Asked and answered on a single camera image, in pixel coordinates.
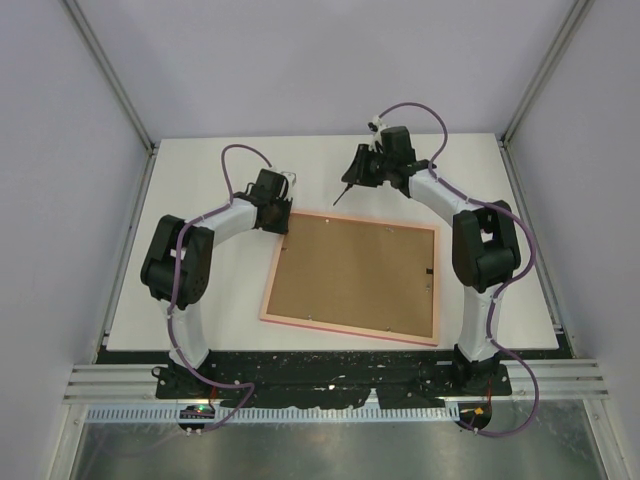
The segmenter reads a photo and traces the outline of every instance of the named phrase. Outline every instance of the white table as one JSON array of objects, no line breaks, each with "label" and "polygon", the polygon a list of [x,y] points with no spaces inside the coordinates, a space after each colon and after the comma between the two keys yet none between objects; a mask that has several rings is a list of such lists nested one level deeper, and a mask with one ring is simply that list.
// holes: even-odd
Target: white table
[{"label": "white table", "polygon": [[[245,143],[263,152],[281,170],[297,174],[294,208],[362,215],[390,221],[441,226],[441,339],[437,348],[456,343],[462,323],[463,289],[451,266],[451,229],[430,209],[389,186],[353,188],[338,203],[340,177],[356,145],[368,136],[204,138],[163,140],[151,177],[122,292],[109,336],[109,350],[168,350],[166,322],[140,268],[160,217],[191,219],[224,203],[220,152],[229,143]],[[428,157],[440,135],[413,135],[420,158]],[[256,179],[262,161],[244,150],[227,157],[234,190]],[[515,201],[497,142],[490,134],[451,135],[438,172],[470,195]],[[521,232],[523,265],[529,251]],[[425,347],[340,335],[261,322],[258,312],[277,236],[262,231],[237,235],[214,250],[211,279],[202,299],[204,332],[213,350],[413,350]],[[532,272],[505,295],[498,340],[511,348],[557,348],[537,275]]]}]

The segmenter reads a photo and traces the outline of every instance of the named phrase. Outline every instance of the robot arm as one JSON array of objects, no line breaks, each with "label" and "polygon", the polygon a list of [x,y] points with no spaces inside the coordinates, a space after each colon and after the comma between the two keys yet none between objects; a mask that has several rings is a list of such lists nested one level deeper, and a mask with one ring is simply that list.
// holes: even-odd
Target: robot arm
[{"label": "robot arm", "polygon": [[[454,349],[457,380],[461,384],[482,382],[498,366],[497,349],[489,341],[486,324],[494,302],[492,333],[498,327],[502,295],[493,298],[520,266],[520,251],[513,220],[495,210],[472,205],[454,194],[427,170],[429,162],[417,161],[406,127],[388,127],[379,118],[369,124],[374,131],[370,144],[361,144],[342,181],[378,187],[388,181],[406,197],[432,209],[453,229],[452,263],[464,285],[462,332]],[[504,201],[496,206],[510,210]],[[491,234],[484,240],[482,235]]]},{"label": "robot arm", "polygon": [[[213,248],[238,233],[256,229],[285,234],[293,201],[295,175],[263,169],[246,192],[234,194],[234,201],[221,213],[193,225],[183,241],[182,262],[173,332],[191,366],[199,368],[209,349],[205,343],[200,299],[209,283]],[[166,215],[158,223],[145,258],[141,279],[166,315],[174,281],[178,233],[185,221]],[[175,351],[171,360],[184,367]]]}]

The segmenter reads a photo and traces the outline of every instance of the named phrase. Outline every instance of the white wall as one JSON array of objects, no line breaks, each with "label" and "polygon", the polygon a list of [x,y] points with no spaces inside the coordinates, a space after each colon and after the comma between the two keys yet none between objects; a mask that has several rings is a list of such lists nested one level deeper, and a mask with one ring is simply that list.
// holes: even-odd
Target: white wall
[{"label": "white wall", "polygon": [[37,478],[145,154],[57,1],[0,3],[0,476]]},{"label": "white wall", "polygon": [[640,2],[595,2],[516,135],[569,332],[640,445]]},{"label": "white wall", "polygon": [[403,100],[503,131],[572,3],[80,0],[156,140],[363,133]]}]

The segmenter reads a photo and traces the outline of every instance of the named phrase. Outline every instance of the purple cable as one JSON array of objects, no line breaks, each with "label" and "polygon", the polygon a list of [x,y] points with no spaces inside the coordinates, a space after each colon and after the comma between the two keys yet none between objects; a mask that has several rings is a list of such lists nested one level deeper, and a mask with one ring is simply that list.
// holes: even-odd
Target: purple cable
[{"label": "purple cable", "polygon": [[[233,204],[233,188],[231,187],[231,181],[229,180],[229,173],[227,172],[227,162],[226,162],[226,153],[229,150],[231,150],[232,148],[243,148],[245,150],[249,150],[249,151],[255,153],[256,155],[258,155],[260,158],[262,158],[269,167],[272,166],[271,162],[267,159],[267,157],[265,157],[262,153],[260,153],[258,150],[256,150],[253,147],[250,147],[248,145],[243,145],[243,144],[240,144],[240,143],[234,143],[234,144],[231,144],[231,145],[227,145],[222,150],[221,162],[222,162],[222,173],[224,175],[224,181],[227,184],[227,190],[229,192],[229,202],[225,203],[221,207],[218,207],[218,208],[216,208],[216,209],[214,209],[214,210],[212,210],[210,212],[205,213],[204,215],[201,215],[200,217],[194,218],[193,220],[185,223],[185,225],[180,230],[180,233],[178,234],[178,240],[176,242],[176,252],[181,252],[182,251],[182,243],[184,241],[184,236],[185,236],[185,234],[186,234],[186,232],[187,232],[187,230],[189,228],[191,228],[196,223],[201,222],[202,220],[205,220],[205,219],[213,217],[214,215],[217,215],[217,214],[219,214],[221,212],[224,212],[225,210],[229,209],[231,207],[231,205]],[[240,383],[240,384],[235,385],[235,384],[214,382],[213,380],[210,380],[210,379],[202,376],[189,363],[187,358],[182,353],[182,350],[180,349],[180,346],[178,345],[178,342],[176,340],[175,332],[173,331],[173,310],[176,308],[176,302],[178,301],[178,289],[180,287],[180,266],[181,266],[181,264],[182,264],[181,255],[177,254],[176,255],[176,266],[175,266],[175,270],[174,270],[174,274],[173,274],[173,289],[171,290],[171,302],[169,304],[169,308],[167,308],[167,326],[168,326],[168,331],[169,331],[169,339],[171,340],[171,345],[173,346],[174,350],[178,354],[178,357],[180,358],[180,360],[182,361],[182,363],[184,364],[186,369],[189,370],[189,372],[194,377],[196,377],[198,380],[200,380],[201,382],[206,383],[207,385],[211,385],[212,387],[217,387],[217,388],[227,389],[227,390],[240,390],[240,389],[243,389],[243,388],[248,388],[249,389],[249,391],[244,396],[244,398],[238,403],[238,405],[233,410],[231,410],[231,412],[227,416],[225,416],[219,422],[216,422],[213,425],[210,425],[210,426],[208,426],[208,427],[203,429],[203,432],[210,432],[212,430],[216,430],[216,429],[220,428],[222,425],[227,423],[229,421],[229,419],[231,417],[233,417],[236,414],[236,412],[238,410],[240,410],[247,403],[247,401],[249,400],[251,395],[253,395],[253,391],[255,389],[255,385],[253,383]]]},{"label": "purple cable", "polygon": [[[438,113],[435,110],[433,110],[432,108],[427,107],[426,105],[423,105],[423,104],[417,103],[417,102],[402,102],[402,103],[398,103],[396,105],[393,105],[392,107],[387,108],[384,112],[382,112],[379,115],[379,117],[382,118],[386,114],[388,114],[388,113],[390,113],[390,112],[392,112],[392,111],[394,111],[394,110],[396,110],[396,109],[398,109],[400,107],[417,107],[417,108],[421,108],[422,110],[426,110],[431,115],[433,115],[433,117],[438,121],[438,123],[442,127],[442,134],[444,136],[444,138],[442,140],[442,145],[440,145],[440,148],[438,148],[438,150],[433,155],[433,157],[431,157],[431,160],[429,160],[429,173],[431,174],[431,176],[437,182],[441,183],[447,190],[449,190],[451,193],[456,195],[458,198],[464,200],[465,202],[470,203],[472,205],[477,205],[477,206],[480,206],[480,207],[490,208],[492,210],[495,210],[498,213],[501,213],[501,214],[509,217],[511,220],[513,220],[515,223],[518,224],[518,226],[522,229],[522,231],[525,234],[525,237],[527,239],[527,244],[529,245],[529,251],[531,252],[531,256],[529,257],[529,262],[527,263],[527,265],[524,267],[524,269],[518,275],[516,275],[515,277],[507,280],[505,283],[503,283],[493,293],[492,300],[495,300],[500,296],[500,294],[502,292],[504,292],[504,290],[509,285],[512,285],[513,283],[517,282],[518,280],[523,278],[525,275],[527,275],[533,269],[533,267],[534,267],[534,265],[536,263],[536,255],[537,255],[536,245],[535,245],[535,238],[533,236],[533,232],[531,232],[531,230],[524,224],[524,222],[520,218],[518,218],[516,215],[514,215],[509,210],[507,210],[505,208],[502,208],[502,207],[499,207],[497,205],[493,205],[492,203],[487,203],[487,202],[483,202],[481,200],[476,200],[475,198],[468,197],[462,191],[460,191],[459,189],[457,189],[456,187],[451,185],[449,182],[447,182],[444,178],[440,177],[433,169],[433,162],[442,153],[442,151],[447,146],[447,142],[449,141],[449,131],[447,130],[447,126],[444,123],[444,120],[442,120],[442,117],[440,117],[440,115],[438,115]],[[472,431],[476,432],[478,435],[482,435],[484,437],[502,438],[502,437],[508,437],[508,436],[520,433],[525,428],[527,428],[529,425],[531,425],[531,423],[535,419],[536,415],[538,414],[538,407],[540,405],[540,387],[538,385],[538,379],[536,378],[535,374],[533,373],[533,370],[531,370],[531,367],[529,367],[529,365],[527,365],[527,363],[522,358],[520,358],[517,354],[515,354],[514,352],[512,352],[508,348],[503,347],[502,345],[500,345],[493,338],[493,335],[491,333],[491,323],[493,321],[493,314],[495,312],[495,309],[496,309],[496,304],[495,304],[494,301],[492,301],[491,305],[489,306],[489,312],[487,314],[487,325],[486,325],[487,339],[489,340],[489,342],[491,342],[491,344],[494,347],[496,347],[502,353],[504,353],[504,354],[510,356],[511,358],[513,358],[520,365],[522,365],[522,367],[527,371],[527,373],[531,377],[531,381],[533,382],[533,392],[534,392],[533,393],[533,407],[531,408],[531,413],[529,414],[529,417],[525,420],[525,422],[522,425],[520,425],[517,428],[514,428],[513,430],[508,430],[506,432],[487,432],[487,431],[484,431],[484,430],[476,430],[476,429],[474,429],[474,427],[472,425],[470,425],[468,423],[465,423],[463,421],[460,421],[460,424],[463,427],[467,428],[468,430],[472,430]]]},{"label": "purple cable", "polygon": [[[231,186],[231,181],[229,179],[229,173],[227,171],[226,154],[232,148],[243,148],[245,150],[249,150],[250,152],[253,152],[256,155],[258,155],[260,158],[262,158],[262,160],[264,160],[269,167],[272,167],[272,164],[269,161],[269,159],[267,157],[265,157],[261,152],[259,152],[258,150],[256,150],[253,147],[250,147],[248,145],[243,145],[243,144],[240,144],[240,143],[233,143],[231,145],[227,145],[226,147],[224,147],[222,149],[222,153],[220,154],[220,160],[221,160],[221,163],[222,163],[222,173],[224,175],[224,181],[225,181],[225,183],[227,185],[227,191],[229,192],[229,202],[225,203],[221,207],[218,207],[218,208],[216,208],[216,209],[214,209],[214,210],[212,210],[210,212],[205,213],[204,215],[201,215],[198,218],[194,218],[193,220],[187,222],[182,227],[182,229],[180,230],[180,233],[178,234],[178,240],[176,242],[176,252],[181,252],[182,251],[182,243],[184,241],[184,235],[185,235],[185,233],[187,232],[187,230],[190,227],[192,227],[193,225],[195,225],[196,223],[198,223],[198,222],[200,222],[202,220],[205,220],[207,218],[211,218],[214,215],[217,215],[218,213],[224,212],[225,210],[231,208],[231,205],[233,204],[233,187]],[[178,345],[178,342],[176,340],[175,332],[173,331],[173,310],[175,309],[176,302],[178,301],[178,289],[179,289],[179,284],[180,284],[180,266],[181,266],[181,264],[182,264],[181,255],[176,255],[176,266],[175,266],[175,270],[174,270],[174,274],[173,274],[173,288],[171,290],[171,302],[169,304],[169,307],[167,308],[167,329],[169,331],[169,339],[171,340],[171,345],[173,346],[174,350],[178,354],[178,357],[180,358],[180,360],[182,361],[182,363],[184,364],[186,369],[194,377],[196,377],[198,380],[200,380],[201,382],[206,383],[208,385],[211,385],[212,387],[217,387],[217,388],[222,388],[222,389],[227,389],[227,390],[240,390],[242,388],[248,388],[249,389],[247,394],[238,403],[238,405],[233,410],[231,410],[231,412],[229,412],[229,414],[227,414],[222,420],[220,420],[219,422],[216,422],[216,423],[214,423],[214,424],[202,429],[202,433],[211,432],[213,430],[217,430],[218,428],[222,427],[225,423],[227,423],[231,419],[231,417],[233,417],[238,412],[238,410],[240,410],[247,403],[249,398],[251,398],[251,395],[253,394],[253,391],[255,390],[255,384],[253,384],[253,383],[240,383],[238,385],[235,385],[235,384],[227,384],[227,383],[218,383],[218,382],[214,382],[213,380],[209,380],[208,378],[200,375],[200,373],[198,373],[198,371],[195,368],[193,368],[193,365],[191,365],[189,363],[187,358],[182,353],[182,350],[180,349],[180,346]],[[200,414],[200,416],[206,417],[206,416],[209,416],[209,415]],[[148,453],[148,452],[158,448],[160,445],[163,445],[163,444],[167,443],[169,440],[172,440],[173,438],[180,436],[182,433],[183,433],[182,431],[178,431],[178,432],[173,433],[171,435],[167,435],[166,437],[161,438],[160,440],[158,440],[157,442],[149,445],[148,447],[145,447],[142,450],[139,450],[139,451],[133,452],[133,453],[113,453],[110,450],[108,450],[104,445],[105,440],[106,440],[106,434],[105,434],[103,436],[103,438],[101,439],[101,441],[99,442],[98,446],[96,447],[95,451],[93,452],[91,458],[89,459],[89,462],[87,463],[87,466],[85,467],[85,472],[84,472],[84,474],[82,475],[81,478],[83,480],[85,478],[88,478],[87,476],[90,473],[92,464],[96,459],[98,451],[100,451],[100,450],[104,450],[108,455],[114,456],[114,457],[135,458],[135,457],[138,457],[140,455],[144,455],[145,453]]]}]

